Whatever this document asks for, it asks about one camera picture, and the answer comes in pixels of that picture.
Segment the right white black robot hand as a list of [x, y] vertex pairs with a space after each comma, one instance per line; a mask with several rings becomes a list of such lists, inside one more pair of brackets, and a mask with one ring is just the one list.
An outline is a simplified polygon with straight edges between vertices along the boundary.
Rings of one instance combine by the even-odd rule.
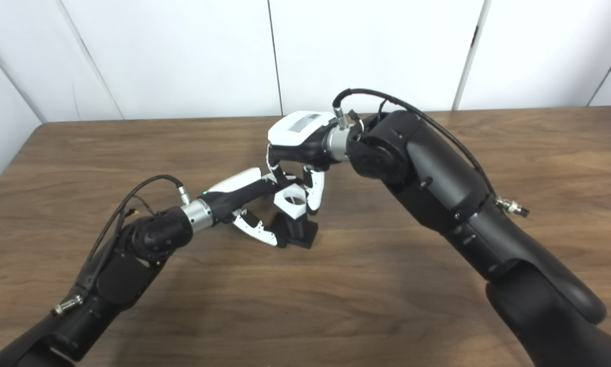
[[298, 111], [280, 119], [268, 131], [267, 166], [280, 185], [287, 186], [282, 161], [303, 164], [307, 213], [319, 212], [325, 172], [336, 160], [329, 148], [330, 134], [338, 123], [329, 112]]

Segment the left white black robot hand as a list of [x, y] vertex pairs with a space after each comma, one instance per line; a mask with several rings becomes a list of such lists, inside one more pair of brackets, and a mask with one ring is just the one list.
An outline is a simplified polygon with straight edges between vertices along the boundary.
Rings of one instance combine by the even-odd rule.
[[216, 224], [233, 224], [250, 237], [275, 248], [285, 248], [287, 240], [266, 227], [262, 220], [244, 208], [245, 204], [284, 188], [273, 173], [261, 175], [258, 167], [244, 170], [203, 191], [198, 199]]

